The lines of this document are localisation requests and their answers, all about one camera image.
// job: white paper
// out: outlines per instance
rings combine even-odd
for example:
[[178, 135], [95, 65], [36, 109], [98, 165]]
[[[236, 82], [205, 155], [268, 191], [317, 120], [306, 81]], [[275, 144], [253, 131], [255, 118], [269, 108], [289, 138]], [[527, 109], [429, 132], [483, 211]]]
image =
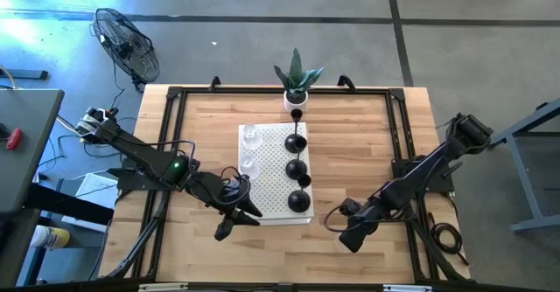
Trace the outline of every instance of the white paper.
[[[87, 195], [79, 196], [79, 199], [86, 200], [97, 205], [102, 205], [109, 209], [115, 209], [115, 201], [118, 197], [118, 190], [116, 189], [116, 183], [114, 179], [102, 177], [99, 175], [88, 173], [81, 182], [80, 188], [76, 192], [76, 195], [82, 195], [90, 191], [99, 190], [103, 187], [113, 186], [112, 188], [107, 188], [100, 191], [95, 191]], [[80, 219], [75, 219], [72, 217], [64, 216], [62, 218], [63, 222], [73, 224], [75, 226], [82, 226], [88, 229], [104, 233], [107, 226], [99, 225], [92, 222], [83, 221]]]

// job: snake plant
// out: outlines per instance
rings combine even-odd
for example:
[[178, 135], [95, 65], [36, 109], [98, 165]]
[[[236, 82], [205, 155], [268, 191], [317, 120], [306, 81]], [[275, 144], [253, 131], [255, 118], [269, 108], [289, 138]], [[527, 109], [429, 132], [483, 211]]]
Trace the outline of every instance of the snake plant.
[[325, 67], [320, 69], [312, 69], [303, 72], [301, 68], [301, 58], [297, 48], [294, 48], [294, 55], [291, 57], [290, 72], [283, 73], [282, 69], [274, 66], [276, 75], [282, 81], [283, 87], [286, 89], [288, 101], [299, 104], [305, 101], [305, 92], [317, 82], [317, 79], [323, 72]]

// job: potted plant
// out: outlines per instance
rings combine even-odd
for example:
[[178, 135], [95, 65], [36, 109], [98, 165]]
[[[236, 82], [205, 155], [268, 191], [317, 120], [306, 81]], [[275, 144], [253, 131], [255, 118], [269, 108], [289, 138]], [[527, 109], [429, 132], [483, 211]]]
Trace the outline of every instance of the potted plant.
[[274, 66], [276, 75], [282, 81], [286, 91], [283, 93], [283, 107], [286, 111], [299, 108], [305, 110], [309, 94], [307, 90], [317, 81], [325, 67], [321, 69], [307, 70], [305, 73], [301, 69], [301, 58], [297, 48], [294, 48], [294, 55], [291, 58], [290, 73], [282, 72], [278, 66]]

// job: electric fan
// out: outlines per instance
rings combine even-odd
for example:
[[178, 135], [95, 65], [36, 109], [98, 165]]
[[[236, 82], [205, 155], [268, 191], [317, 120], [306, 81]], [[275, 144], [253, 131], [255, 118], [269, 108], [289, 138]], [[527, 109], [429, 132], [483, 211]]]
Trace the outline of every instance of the electric fan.
[[159, 63], [151, 39], [143, 35], [123, 14], [102, 8], [95, 12], [95, 36], [108, 55], [131, 78], [136, 90], [156, 80]]

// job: white pegboard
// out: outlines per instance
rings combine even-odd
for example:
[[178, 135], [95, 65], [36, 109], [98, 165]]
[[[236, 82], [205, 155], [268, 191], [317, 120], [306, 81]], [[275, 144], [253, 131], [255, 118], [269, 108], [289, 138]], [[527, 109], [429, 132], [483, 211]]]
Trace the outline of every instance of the white pegboard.
[[[256, 179], [251, 179], [251, 200], [261, 211], [262, 218], [256, 218], [262, 225], [291, 225], [307, 224], [314, 215], [312, 184], [305, 188], [309, 194], [311, 205], [305, 212], [297, 213], [288, 206], [288, 196], [292, 191], [298, 191], [298, 182], [286, 175], [286, 164], [298, 157], [296, 153], [289, 152], [284, 147], [288, 135], [294, 133], [293, 123], [258, 124], [259, 134], [262, 136], [262, 145], [256, 150], [247, 149], [243, 142], [243, 128], [239, 125], [239, 153], [237, 163], [241, 168], [241, 159], [250, 155], [254, 157], [260, 167], [261, 174]], [[297, 133], [307, 139], [307, 125], [304, 122], [297, 124]], [[300, 160], [307, 165], [307, 175], [311, 174], [309, 163], [309, 145], [301, 152]]]

